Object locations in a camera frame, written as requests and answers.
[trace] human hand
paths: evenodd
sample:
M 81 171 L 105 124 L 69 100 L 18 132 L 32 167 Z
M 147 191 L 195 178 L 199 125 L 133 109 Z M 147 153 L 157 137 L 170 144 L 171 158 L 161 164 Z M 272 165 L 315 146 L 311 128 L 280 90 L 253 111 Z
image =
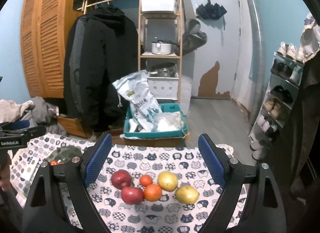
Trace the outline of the human hand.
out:
M 0 187 L 3 191 L 8 191 L 11 188 L 10 184 L 10 168 L 9 165 L 11 165 L 11 159 L 9 154 L 7 154 L 7 165 L 5 167 L 0 167 Z

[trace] coat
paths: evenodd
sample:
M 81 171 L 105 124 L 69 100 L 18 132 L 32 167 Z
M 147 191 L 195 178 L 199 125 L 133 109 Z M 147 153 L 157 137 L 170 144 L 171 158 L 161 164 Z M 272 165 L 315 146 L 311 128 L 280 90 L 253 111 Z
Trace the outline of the coat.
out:
M 118 8 L 88 11 L 73 24 L 64 64 L 64 99 L 68 116 L 105 131 L 129 106 L 114 81 L 138 70 L 138 34 Z

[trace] silver pot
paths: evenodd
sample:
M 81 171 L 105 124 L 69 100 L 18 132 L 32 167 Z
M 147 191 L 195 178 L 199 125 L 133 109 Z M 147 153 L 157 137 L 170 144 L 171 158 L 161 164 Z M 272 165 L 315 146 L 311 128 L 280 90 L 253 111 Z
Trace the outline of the silver pot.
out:
M 158 40 L 151 43 L 151 52 L 156 55 L 169 55 L 173 51 L 173 45 L 176 43 L 170 40 Z
M 162 63 L 154 65 L 151 68 L 151 76 L 159 78 L 175 78 L 177 72 L 176 64 L 174 63 Z

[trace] cat pattern fabric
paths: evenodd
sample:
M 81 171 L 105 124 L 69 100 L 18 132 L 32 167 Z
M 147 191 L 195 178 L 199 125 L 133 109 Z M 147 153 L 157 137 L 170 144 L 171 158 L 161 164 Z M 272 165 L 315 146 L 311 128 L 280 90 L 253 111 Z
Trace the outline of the cat pattern fabric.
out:
M 12 184 L 20 193 L 26 196 L 31 185 L 31 182 L 21 181 L 18 176 L 25 168 L 28 157 L 37 154 L 43 160 L 61 145 L 74 145 L 84 152 L 94 143 L 53 134 L 31 140 L 28 148 L 20 149 L 13 157 L 10 167 L 13 175 Z M 112 174 L 120 169 L 130 172 L 133 179 L 132 186 L 136 187 L 141 187 L 139 178 L 142 175 L 147 174 L 156 182 L 160 172 L 169 170 L 177 175 L 179 186 L 194 186 L 199 191 L 200 197 L 193 205 L 183 205 L 175 198 L 174 191 L 163 191 L 159 201 L 143 201 L 138 205 L 125 204 L 121 199 L 121 191 L 110 183 Z M 123 145 L 113 146 L 97 181 L 87 190 L 101 218 L 112 233 L 196 233 L 222 192 L 220 186 L 211 178 L 197 148 L 147 148 Z M 62 196 L 70 222 L 81 228 L 68 191 L 63 191 Z M 229 227 L 238 224 L 246 197 L 243 188 Z

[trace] laminate floor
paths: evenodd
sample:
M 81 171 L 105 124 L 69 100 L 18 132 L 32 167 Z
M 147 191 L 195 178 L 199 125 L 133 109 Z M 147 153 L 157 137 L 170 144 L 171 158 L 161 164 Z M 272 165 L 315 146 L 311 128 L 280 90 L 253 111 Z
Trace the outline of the laminate floor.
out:
M 186 121 L 191 137 L 187 146 L 197 146 L 199 135 L 206 133 L 215 144 L 232 146 L 234 157 L 243 164 L 255 165 L 249 147 L 250 124 L 231 101 L 191 99 Z

